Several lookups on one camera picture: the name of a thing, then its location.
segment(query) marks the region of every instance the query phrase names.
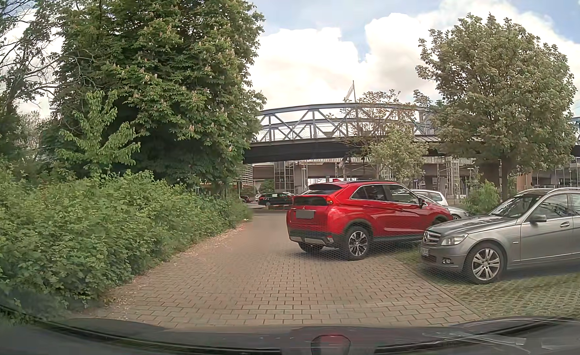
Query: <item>brick pavement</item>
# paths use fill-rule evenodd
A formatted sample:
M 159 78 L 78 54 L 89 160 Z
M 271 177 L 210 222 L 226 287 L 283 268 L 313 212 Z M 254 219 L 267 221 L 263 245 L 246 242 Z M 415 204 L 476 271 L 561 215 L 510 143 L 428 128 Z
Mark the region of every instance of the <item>brick pavement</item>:
M 287 237 L 285 214 L 209 239 L 112 291 L 88 317 L 164 327 L 267 324 L 449 325 L 479 317 L 388 251 L 348 262 L 308 255 Z

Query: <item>flag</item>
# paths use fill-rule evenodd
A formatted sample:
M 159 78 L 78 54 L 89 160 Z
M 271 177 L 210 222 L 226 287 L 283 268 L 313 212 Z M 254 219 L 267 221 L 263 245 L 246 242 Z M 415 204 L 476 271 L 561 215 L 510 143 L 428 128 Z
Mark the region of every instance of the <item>flag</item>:
M 349 88 L 347 95 L 345 95 L 344 101 L 349 100 L 349 97 L 351 96 L 352 93 L 354 93 L 354 91 L 356 91 L 356 85 L 354 84 L 354 82 L 351 82 L 351 87 Z

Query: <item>grass parking area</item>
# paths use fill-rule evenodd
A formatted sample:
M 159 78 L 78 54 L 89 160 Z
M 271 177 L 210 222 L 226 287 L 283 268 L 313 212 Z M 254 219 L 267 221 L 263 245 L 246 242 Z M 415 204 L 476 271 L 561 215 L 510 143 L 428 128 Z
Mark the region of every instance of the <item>grass parking area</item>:
M 555 316 L 580 319 L 580 265 L 506 272 L 489 285 L 455 273 L 432 271 L 420 262 L 419 244 L 397 246 L 394 256 L 428 281 L 485 316 Z

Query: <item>red suv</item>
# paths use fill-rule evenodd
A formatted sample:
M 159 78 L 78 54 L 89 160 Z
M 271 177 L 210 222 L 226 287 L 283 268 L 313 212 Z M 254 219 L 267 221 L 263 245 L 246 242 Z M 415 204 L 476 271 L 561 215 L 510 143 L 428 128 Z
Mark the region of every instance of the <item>red suv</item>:
M 393 181 L 312 184 L 293 198 L 286 214 L 290 240 L 307 253 L 328 246 L 360 260 L 379 241 L 420 240 L 433 224 L 452 220 L 447 209 L 427 204 Z

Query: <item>tire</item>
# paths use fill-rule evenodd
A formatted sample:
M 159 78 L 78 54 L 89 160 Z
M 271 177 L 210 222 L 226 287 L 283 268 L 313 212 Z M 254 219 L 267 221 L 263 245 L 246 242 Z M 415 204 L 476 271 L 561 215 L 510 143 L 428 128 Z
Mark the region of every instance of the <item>tire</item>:
M 505 254 L 498 246 L 492 243 L 481 243 L 474 246 L 468 253 L 466 262 L 463 265 L 465 275 L 471 282 L 478 285 L 491 284 L 498 281 L 504 271 Z
M 347 260 L 362 260 L 369 252 L 369 231 L 358 225 L 349 228 L 341 242 L 341 251 Z
M 301 247 L 303 251 L 305 251 L 307 254 L 316 254 L 319 251 L 321 251 L 321 249 L 323 249 L 322 245 L 314 245 L 308 243 L 299 243 L 299 247 Z

